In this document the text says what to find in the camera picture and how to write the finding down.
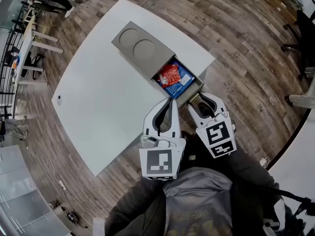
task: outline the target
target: red packet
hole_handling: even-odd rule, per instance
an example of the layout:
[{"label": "red packet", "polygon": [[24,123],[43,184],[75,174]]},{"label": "red packet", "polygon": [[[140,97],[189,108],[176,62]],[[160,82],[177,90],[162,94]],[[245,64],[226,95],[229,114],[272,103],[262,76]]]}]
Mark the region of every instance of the red packet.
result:
[{"label": "red packet", "polygon": [[178,72],[178,65],[166,65],[159,73],[159,78],[162,82],[162,88],[181,81],[181,76]]}]

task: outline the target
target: black railing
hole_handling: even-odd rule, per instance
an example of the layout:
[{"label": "black railing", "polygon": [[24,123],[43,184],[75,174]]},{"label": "black railing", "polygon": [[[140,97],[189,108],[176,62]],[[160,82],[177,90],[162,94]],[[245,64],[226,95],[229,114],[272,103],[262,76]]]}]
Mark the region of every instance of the black railing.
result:
[{"label": "black railing", "polygon": [[5,43],[0,63],[0,118],[14,118],[15,112],[15,72],[12,62],[9,61],[10,52],[18,53],[22,46],[22,36],[25,30],[22,15],[26,10],[23,4],[18,17],[12,20],[13,27],[9,30],[9,36]]}]

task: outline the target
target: gray shirt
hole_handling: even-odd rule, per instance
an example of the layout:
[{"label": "gray shirt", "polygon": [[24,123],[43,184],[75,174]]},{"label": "gray shirt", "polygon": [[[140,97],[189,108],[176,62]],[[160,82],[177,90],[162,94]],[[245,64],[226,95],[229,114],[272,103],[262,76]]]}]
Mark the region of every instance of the gray shirt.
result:
[{"label": "gray shirt", "polygon": [[225,175],[206,168],[190,168],[168,181],[166,236],[231,236],[232,182]]}]

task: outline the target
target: open drawer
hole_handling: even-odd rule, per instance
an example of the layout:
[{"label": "open drawer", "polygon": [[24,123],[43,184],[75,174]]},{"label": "open drawer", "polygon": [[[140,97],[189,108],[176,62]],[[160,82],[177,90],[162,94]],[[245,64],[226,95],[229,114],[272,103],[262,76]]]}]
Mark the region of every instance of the open drawer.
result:
[{"label": "open drawer", "polygon": [[159,84],[157,77],[167,64],[176,64],[181,81],[163,88],[172,98],[177,99],[179,107],[183,106],[203,86],[192,69],[183,64],[176,54],[159,40],[147,33],[133,22],[129,22],[113,39],[112,44],[149,80]]}]

